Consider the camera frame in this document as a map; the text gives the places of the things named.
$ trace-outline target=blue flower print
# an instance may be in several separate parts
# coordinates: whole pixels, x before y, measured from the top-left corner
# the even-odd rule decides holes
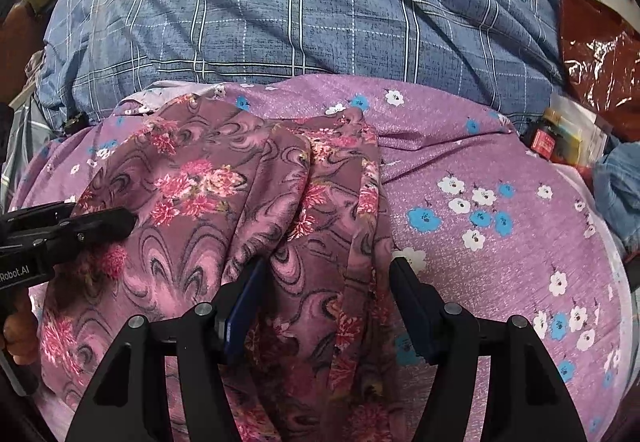
[[[613,384],[613,372],[609,370],[606,374],[604,374],[604,380],[602,381],[602,385],[604,388],[610,388]]]
[[[589,422],[589,433],[595,433],[598,429],[598,426],[600,425],[600,422],[602,422],[602,419],[600,417],[592,418],[591,422]]]
[[[564,312],[559,312],[551,320],[551,338],[556,341],[562,341],[566,335],[566,329],[569,321]]]
[[[505,198],[511,198],[515,192],[516,190],[511,184],[500,184],[498,186],[498,193]]]
[[[484,211],[475,211],[470,217],[471,223],[478,227],[489,227],[491,225],[491,215]]]
[[[356,94],[356,96],[351,99],[351,106],[354,108],[360,108],[363,112],[369,109],[369,101],[362,94]]]
[[[411,344],[409,334],[404,333],[396,337],[394,341],[396,346],[396,361],[400,366],[413,366],[420,362],[420,358],[416,355],[414,346]]]
[[[466,130],[472,135],[475,135],[480,132],[480,125],[472,118],[468,118],[466,120]]]
[[[504,211],[495,214],[495,232],[500,236],[509,236],[513,231],[513,221]]]
[[[117,145],[118,145],[117,140],[108,140],[107,142],[103,142],[100,146],[97,146],[96,148],[91,146],[87,151],[89,152],[89,155],[93,155],[95,153],[98,153],[101,149],[111,149],[111,148],[115,148]]]
[[[241,110],[248,110],[249,109],[249,101],[245,96],[239,96],[236,99],[236,106],[238,108],[240,108]]]
[[[409,218],[409,225],[420,232],[435,231],[442,223],[442,220],[436,216],[436,213],[422,207],[414,207],[407,212],[406,216]]]
[[[574,378],[575,364],[565,359],[560,364],[558,364],[558,372],[560,372],[562,382],[568,383],[570,380],[572,380],[572,378]]]

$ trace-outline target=denim fabric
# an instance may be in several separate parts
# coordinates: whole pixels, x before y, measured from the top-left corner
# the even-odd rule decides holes
[[[640,249],[640,142],[620,144],[593,169],[598,212],[627,252]]]
[[[58,129],[151,83],[300,74],[418,83],[520,129],[562,86],[559,0],[59,0],[38,97]]]

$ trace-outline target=white flower print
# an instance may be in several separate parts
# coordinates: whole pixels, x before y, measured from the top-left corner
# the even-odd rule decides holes
[[[585,238],[591,238],[595,233],[596,233],[596,227],[595,226],[589,226],[589,227],[587,227],[587,230],[584,231],[584,237]]]
[[[471,199],[481,206],[492,206],[497,200],[497,197],[490,189],[479,187],[478,189],[474,189],[474,195],[471,197]]]
[[[403,250],[394,250],[391,253],[391,259],[406,258],[416,274],[427,268],[427,262],[425,261],[426,256],[426,252],[423,250],[414,250],[413,247],[405,247]]]
[[[457,215],[464,215],[471,210],[471,204],[463,198],[454,198],[449,202],[449,209]]]
[[[581,352],[586,352],[589,348],[593,346],[593,342],[596,339],[596,331],[592,328],[591,330],[587,330],[580,334],[580,338],[578,338],[578,342],[575,343],[575,347],[578,348]]]
[[[606,374],[609,371],[609,368],[611,367],[611,359],[613,358],[613,351],[609,352],[609,355],[607,356],[607,360],[604,362],[604,373]]]
[[[554,192],[551,190],[551,187],[542,184],[538,188],[538,196],[545,200],[551,200],[551,197],[554,195]]]
[[[569,328],[571,332],[582,330],[587,321],[587,309],[585,307],[575,306],[571,309],[571,317],[569,318]]]
[[[337,114],[338,112],[343,112],[346,109],[347,108],[344,106],[344,104],[342,104],[341,102],[338,102],[338,104],[336,104],[335,106],[329,106],[324,111],[324,114],[325,115],[333,115],[333,114]]]
[[[388,90],[385,95],[386,102],[394,106],[400,106],[404,104],[404,95],[397,90]]]
[[[613,367],[617,368],[620,364],[620,359],[622,358],[622,352],[620,348],[617,348],[615,352],[613,352]]]
[[[533,329],[538,334],[540,339],[544,339],[546,331],[549,328],[549,324],[546,322],[546,312],[538,312],[533,318]]]
[[[551,282],[549,283],[549,292],[555,297],[564,295],[566,291],[566,274],[556,270],[551,275]]]
[[[217,98],[223,98],[226,95],[225,85],[222,83],[216,83],[213,85],[213,94]]]
[[[465,190],[465,183],[454,176],[444,177],[438,182],[438,187],[447,195],[459,195]]]
[[[462,235],[465,247],[470,248],[473,252],[480,250],[484,246],[484,236],[477,229],[469,229]]]

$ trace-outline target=plaid fabric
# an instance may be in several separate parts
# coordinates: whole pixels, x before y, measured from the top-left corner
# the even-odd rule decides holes
[[[627,391],[638,384],[636,381],[638,380],[638,375],[640,375],[640,358],[638,357],[638,348],[640,348],[640,316],[638,315],[638,310],[640,310],[640,289],[636,289],[631,294],[631,309],[633,311],[631,373]]]
[[[43,146],[56,136],[34,96],[36,78],[41,71],[42,61],[42,51],[36,52],[31,57],[24,69],[27,82],[22,92],[12,102],[15,113],[6,148],[6,161],[2,164],[2,176],[0,176],[0,213],[8,211],[31,159],[37,152],[46,157],[48,149]]]
[[[516,126],[561,85],[559,0],[59,0],[38,97],[93,121],[160,79],[333,72],[429,85]]]

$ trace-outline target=finger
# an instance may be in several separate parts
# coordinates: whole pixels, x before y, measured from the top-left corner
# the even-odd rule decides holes
[[[31,298],[29,297],[29,290],[27,288],[21,288],[15,291],[14,306],[17,312],[31,312]]]
[[[25,356],[14,356],[15,364],[19,366],[23,366],[25,364],[33,364],[38,360],[38,349],[36,348],[33,352]]]
[[[36,337],[38,320],[31,312],[11,314],[4,322],[4,339],[8,344],[19,343]]]
[[[7,346],[7,349],[9,350],[9,353],[14,357],[28,356],[38,349],[38,340],[36,338],[33,338],[27,341],[21,341],[19,343],[12,343]]]

